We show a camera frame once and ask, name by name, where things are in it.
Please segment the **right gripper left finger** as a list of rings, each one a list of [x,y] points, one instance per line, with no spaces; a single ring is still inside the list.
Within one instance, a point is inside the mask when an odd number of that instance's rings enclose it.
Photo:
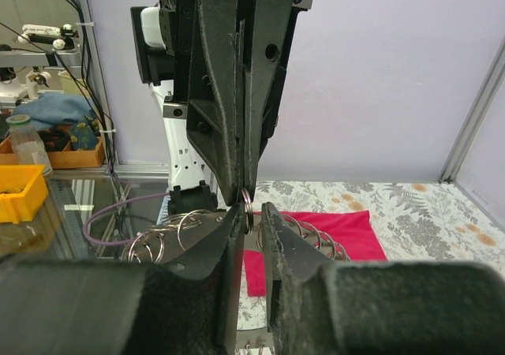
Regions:
[[[232,354],[245,212],[163,265],[13,258],[1,264],[4,354]]]

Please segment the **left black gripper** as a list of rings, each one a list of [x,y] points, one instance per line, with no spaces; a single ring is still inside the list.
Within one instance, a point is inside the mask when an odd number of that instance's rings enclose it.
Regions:
[[[297,16],[313,0],[164,0],[174,99],[187,137],[231,206],[254,193],[275,131]]]

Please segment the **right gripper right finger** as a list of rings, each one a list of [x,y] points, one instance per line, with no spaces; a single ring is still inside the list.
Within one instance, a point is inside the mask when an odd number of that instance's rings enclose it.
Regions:
[[[278,354],[501,354],[504,281],[474,262],[336,261],[261,211]]]

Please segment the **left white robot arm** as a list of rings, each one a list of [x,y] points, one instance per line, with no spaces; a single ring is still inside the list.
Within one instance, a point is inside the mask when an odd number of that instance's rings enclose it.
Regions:
[[[131,10],[141,81],[163,116],[170,212],[250,209],[299,13],[313,0],[159,0]]]

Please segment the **red cloth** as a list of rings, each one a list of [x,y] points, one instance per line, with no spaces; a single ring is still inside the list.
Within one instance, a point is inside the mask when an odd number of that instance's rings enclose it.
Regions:
[[[352,261],[387,258],[374,233],[368,211],[343,214],[284,211],[282,216],[292,231],[327,256],[340,260],[346,254]]]

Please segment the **yellow plastic bin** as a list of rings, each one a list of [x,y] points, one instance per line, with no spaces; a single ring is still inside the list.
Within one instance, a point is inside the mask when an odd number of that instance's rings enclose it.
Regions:
[[[1,223],[29,222],[48,196],[42,165],[1,165]]]

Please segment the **orange wooden box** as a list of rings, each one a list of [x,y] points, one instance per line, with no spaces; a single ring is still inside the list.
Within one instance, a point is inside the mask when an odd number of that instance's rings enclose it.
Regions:
[[[100,137],[98,144],[92,150],[74,151],[68,143],[63,151],[49,152],[48,157],[55,170],[100,167],[105,159],[103,139]],[[9,139],[1,142],[1,164],[18,164],[18,158],[13,153]]]

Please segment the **blue cloth pile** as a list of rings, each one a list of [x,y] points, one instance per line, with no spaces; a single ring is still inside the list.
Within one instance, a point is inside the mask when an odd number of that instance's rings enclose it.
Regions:
[[[44,92],[38,99],[22,103],[12,111],[12,115],[19,114],[29,116],[38,131],[96,118],[85,97],[61,92]]]

